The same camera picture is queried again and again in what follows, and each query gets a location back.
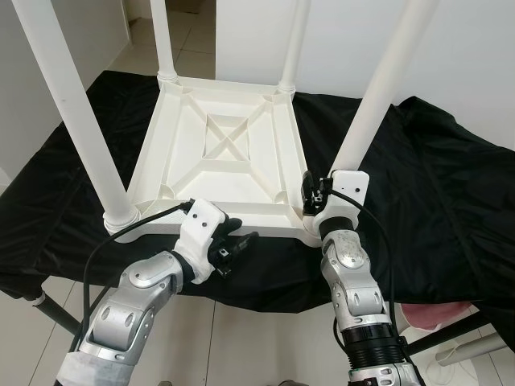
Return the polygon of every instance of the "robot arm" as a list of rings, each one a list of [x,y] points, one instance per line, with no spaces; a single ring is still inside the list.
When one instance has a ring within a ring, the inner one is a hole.
[[[79,351],[67,354],[57,380],[63,386],[127,385],[155,315],[184,283],[206,281],[214,265],[225,275],[233,254],[256,236],[243,236],[235,248],[226,248],[225,237],[240,226],[239,219],[196,200],[172,252],[163,251],[124,270],[117,290],[99,307]]]
[[[354,229],[359,208],[332,191],[365,201],[369,177],[362,171],[335,170],[315,187],[303,184],[304,214],[322,239],[321,270],[331,288],[332,304],[344,351],[351,365],[349,386],[419,386],[418,374],[404,360],[402,346],[386,312],[381,290],[370,273],[370,259]]]

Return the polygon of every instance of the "black cloth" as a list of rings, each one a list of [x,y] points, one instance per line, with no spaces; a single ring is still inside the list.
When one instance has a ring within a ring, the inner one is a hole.
[[[153,76],[103,72],[88,91],[127,187],[159,94]],[[360,100],[298,92],[294,109],[308,168],[326,175]],[[515,347],[515,153],[469,133],[416,97],[391,106],[361,169],[365,206],[391,238],[398,302],[474,301]],[[61,124],[0,197],[0,290],[34,298],[48,275],[82,280],[107,236],[102,207]],[[358,228],[373,276],[389,298],[389,265],[374,223]],[[176,236],[112,243],[93,266],[104,285],[130,263],[172,248]],[[185,294],[257,311],[300,312],[330,302],[321,253],[298,240],[261,238],[233,266]]]

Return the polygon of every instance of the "pink object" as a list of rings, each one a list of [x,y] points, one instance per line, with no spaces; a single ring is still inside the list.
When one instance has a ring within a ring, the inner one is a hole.
[[[432,331],[440,324],[463,313],[470,305],[469,302],[401,304],[401,308],[411,326]]]

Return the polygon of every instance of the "tile floor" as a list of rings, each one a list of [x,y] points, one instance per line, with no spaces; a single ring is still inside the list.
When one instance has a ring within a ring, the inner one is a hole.
[[[175,70],[180,76],[215,78],[215,9],[207,0],[199,14],[168,12]],[[159,67],[152,20],[141,18],[131,26],[132,46],[127,47],[109,69],[156,75]]]
[[[214,9],[215,1],[207,0],[198,15],[169,13],[181,76],[214,78]],[[109,69],[155,75],[151,21],[140,19],[131,30],[133,46]],[[52,277],[43,287],[71,314],[82,317],[80,283]],[[92,297],[98,292],[94,288]],[[23,300],[0,294],[0,309],[0,384],[53,385],[71,335]],[[311,386],[346,384],[348,365],[332,337],[333,315],[331,305],[298,315],[258,314],[205,298],[176,297],[159,313],[130,384],[153,386],[169,380],[174,386],[265,386],[284,379]],[[486,326],[459,341],[490,332]],[[515,385],[515,355],[509,349],[482,355],[473,363],[481,386]]]

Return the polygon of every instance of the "black cable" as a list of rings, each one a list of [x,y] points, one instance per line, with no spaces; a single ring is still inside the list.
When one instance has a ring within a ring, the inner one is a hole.
[[[391,245],[389,243],[388,233],[386,233],[386,230],[383,227],[383,225],[381,224],[381,221],[379,221],[376,218],[376,216],[373,215],[373,213],[371,211],[369,211],[366,207],[364,207],[363,205],[358,203],[356,200],[351,199],[347,195],[344,195],[338,191],[335,191],[334,189],[330,189],[329,193],[331,193],[332,195],[335,195],[336,197],[341,198],[344,201],[347,201],[348,203],[351,203],[352,205],[354,205],[355,207],[360,209],[360,211],[364,212],[374,223],[376,223],[377,227],[379,228],[379,231],[381,233],[383,241],[385,242],[385,245],[386,245],[386,252],[388,254],[388,261],[389,261],[389,318],[392,321],[393,333],[395,334],[396,337],[398,337],[399,332],[397,329],[397,319],[395,318],[395,285],[394,285],[394,279],[393,279],[395,269],[393,267],[393,253],[392,253]],[[333,323],[333,333],[335,334],[338,345],[340,347],[342,347],[342,350],[345,351],[343,344],[341,343],[340,339],[338,338],[337,328],[336,328],[336,318]],[[414,371],[418,377],[418,382],[422,386],[425,386],[426,384],[424,383],[424,380],[423,380],[422,376],[420,375],[420,372],[418,371],[417,366],[415,366],[415,364],[414,364],[413,360],[411,359],[410,355],[408,354],[406,348],[402,346],[401,351],[402,351],[404,358],[406,359],[406,362],[408,362],[409,364],[411,364],[413,366]]]
[[[107,294],[107,291],[109,291],[111,288],[116,285],[116,282],[118,281],[118,276],[116,276],[113,280],[109,282],[108,285],[106,285],[102,291],[98,294],[98,296],[95,298],[91,306],[89,307],[90,313],[89,316],[91,317],[91,314],[93,311],[97,308],[98,304],[101,302],[101,300],[104,298],[104,296]],[[74,352],[77,348],[77,344],[79,344],[80,337],[82,336],[82,323],[80,322],[79,327],[77,328],[77,332],[75,335],[73,335],[72,344],[70,344],[70,348],[68,349],[68,352]]]
[[[86,336],[88,329],[89,329],[89,315],[90,315],[90,306],[89,306],[89,273],[91,271],[91,267],[95,260],[97,259],[98,252],[106,246],[109,242],[117,239],[120,236],[125,235],[126,233],[129,233],[130,231],[133,231],[134,229],[141,227],[144,224],[150,223],[151,221],[160,219],[161,217],[168,216],[171,213],[183,210],[183,211],[189,211],[193,205],[193,201],[187,201],[185,203],[181,203],[180,205],[177,205],[175,207],[171,207],[170,209],[167,209],[166,211],[162,211],[160,213],[157,213],[155,215],[146,217],[143,220],[139,220],[138,222],[129,225],[127,228],[121,230],[120,232],[116,232],[113,235],[109,236],[105,240],[103,240],[99,245],[96,246],[96,248],[91,252],[89,255],[89,259],[86,262],[86,266],[84,268],[84,278],[83,278],[83,285],[84,285],[84,291],[83,291],[83,315],[84,319],[82,321],[82,339]]]
[[[332,333],[335,336],[335,339],[336,339],[336,342],[338,343],[338,346],[340,346],[342,351],[345,352],[345,346],[341,342],[340,337],[338,336],[338,321],[336,320],[336,316],[335,316],[334,322],[332,323]]]

